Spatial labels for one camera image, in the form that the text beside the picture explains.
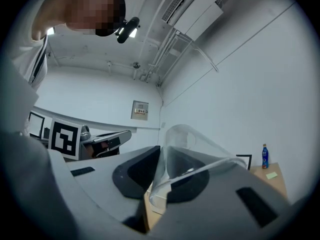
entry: electrical box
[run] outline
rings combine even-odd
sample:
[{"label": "electrical box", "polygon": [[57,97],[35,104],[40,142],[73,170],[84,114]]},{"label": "electrical box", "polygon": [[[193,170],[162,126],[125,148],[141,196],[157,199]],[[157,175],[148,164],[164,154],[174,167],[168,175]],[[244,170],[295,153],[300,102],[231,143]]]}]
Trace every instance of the electrical box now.
[{"label": "electrical box", "polygon": [[131,119],[148,121],[149,103],[133,101]]}]

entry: air conditioner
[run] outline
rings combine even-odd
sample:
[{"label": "air conditioner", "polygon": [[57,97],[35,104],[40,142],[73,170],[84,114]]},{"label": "air conditioner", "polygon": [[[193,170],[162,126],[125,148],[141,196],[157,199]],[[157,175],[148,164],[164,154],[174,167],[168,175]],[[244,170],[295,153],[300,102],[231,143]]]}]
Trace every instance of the air conditioner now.
[{"label": "air conditioner", "polygon": [[223,0],[172,0],[162,20],[192,40],[198,37],[222,14]]}]

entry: sticky note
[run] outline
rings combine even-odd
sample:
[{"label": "sticky note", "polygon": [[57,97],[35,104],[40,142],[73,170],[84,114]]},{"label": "sticky note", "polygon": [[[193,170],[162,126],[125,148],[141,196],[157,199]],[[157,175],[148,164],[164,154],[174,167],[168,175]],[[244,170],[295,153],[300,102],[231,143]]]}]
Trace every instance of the sticky note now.
[{"label": "sticky note", "polygon": [[265,176],[267,177],[268,180],[271,180],[271,179],[277,177],[278,174],[276,174],[275,172],[271,172],[269,174],[266,174]]}]

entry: clear plastic cup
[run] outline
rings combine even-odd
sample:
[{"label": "clear plastic cup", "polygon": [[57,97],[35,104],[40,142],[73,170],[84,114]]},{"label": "clear plastic cup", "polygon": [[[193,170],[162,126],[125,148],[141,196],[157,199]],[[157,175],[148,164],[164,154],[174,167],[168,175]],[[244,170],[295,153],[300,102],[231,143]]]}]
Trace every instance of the clear plastic cup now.
[{"label": "clear plastic cup", "polygon": [[172,184],[204,171],[228,170],[230,166],[226,165],[234,163],[246,168],[242,159],[192,127],[185,124],[173,126],[165,134],[149,201],[165,210]]}]

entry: plastic bottle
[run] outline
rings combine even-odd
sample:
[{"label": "plastic bottle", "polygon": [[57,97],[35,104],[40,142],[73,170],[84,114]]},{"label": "plastic bottle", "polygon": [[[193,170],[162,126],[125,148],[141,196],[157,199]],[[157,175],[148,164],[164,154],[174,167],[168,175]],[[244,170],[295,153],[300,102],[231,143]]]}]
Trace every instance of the plastic bottle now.
[{"label": "plastic bottle", "polygon": [[267,169],[269,167],[269,151],[267,149],[267,144],[263,144],[262,150],[262,168]]}]

